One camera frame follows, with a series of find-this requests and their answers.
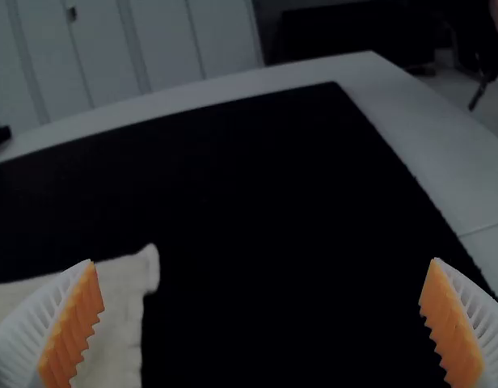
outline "white table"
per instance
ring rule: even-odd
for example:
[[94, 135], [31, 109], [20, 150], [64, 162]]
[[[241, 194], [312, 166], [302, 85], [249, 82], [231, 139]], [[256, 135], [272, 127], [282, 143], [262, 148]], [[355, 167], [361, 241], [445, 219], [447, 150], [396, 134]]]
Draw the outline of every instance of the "white table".
[[373, 122], [498, 293], [498, 138], [375, 53], [253, 70], [116, 103], [20, 134], [0, 162], [157, 116], [327, 81], [338, 82]]

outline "floor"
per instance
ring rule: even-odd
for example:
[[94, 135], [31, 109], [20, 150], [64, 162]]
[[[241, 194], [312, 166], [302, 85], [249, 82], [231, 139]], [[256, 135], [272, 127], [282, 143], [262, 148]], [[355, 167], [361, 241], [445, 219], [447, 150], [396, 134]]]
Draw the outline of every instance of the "floor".
[[[436, 77], [418, 77], [418, 79], [468, 112], [468, 103], [477, 91], [478, 82], [454, 69], [452, 55], [448, 50], [437, 52], [436, 70]], [[488, 87], [471, 115], [498, 136], [498, 80]]]

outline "white cabinet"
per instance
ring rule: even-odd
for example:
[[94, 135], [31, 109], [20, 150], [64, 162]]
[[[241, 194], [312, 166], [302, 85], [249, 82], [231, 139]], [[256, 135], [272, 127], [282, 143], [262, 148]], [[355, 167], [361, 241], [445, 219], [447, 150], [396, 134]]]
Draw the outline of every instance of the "white cabinet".
[[6, 0], [0, 0], [0, 122], [22, 132], [39, 125]]
[[259, 66], [260, 49], [248, 0], [188, 0], [206, 77]]
[[60, 0], [16, 1], [49, 119], [90, 109], [89, 91]]
[[100, 107], [139, 95], [116, 0], [65, 0], [65, 6], [75, 9], [70, 30], [92, 105]]
[[202, 79], [186, 0], [130, 0], [152, 91]]
[[18, 133], [259, 56], [250, 0], [0, 0], [0, 124]]

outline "towel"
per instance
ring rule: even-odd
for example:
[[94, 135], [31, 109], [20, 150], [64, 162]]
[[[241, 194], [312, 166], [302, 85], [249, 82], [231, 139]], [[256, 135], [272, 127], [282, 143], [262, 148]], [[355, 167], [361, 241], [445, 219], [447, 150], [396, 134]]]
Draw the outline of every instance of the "towel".
[[[136, 255], [96, 264], [105, 311], [93, 326], [84, 362], [71, 381], [73, 388], [141, 387], [141, 320], [143, 297], [159, 285], [159, 255], [150, 244]], [[0, 285], [0, 322], [30, 293], [52, 277]]]

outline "wall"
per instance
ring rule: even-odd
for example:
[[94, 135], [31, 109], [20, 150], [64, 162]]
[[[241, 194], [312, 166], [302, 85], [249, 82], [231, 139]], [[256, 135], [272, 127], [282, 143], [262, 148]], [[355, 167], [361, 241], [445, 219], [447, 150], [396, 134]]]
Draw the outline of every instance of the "wall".
[[359, 1], [362, 0], [253, 0], [265, 62], [271, 62], [272, 48], [281, 12], [311, 6], [332, 6]]

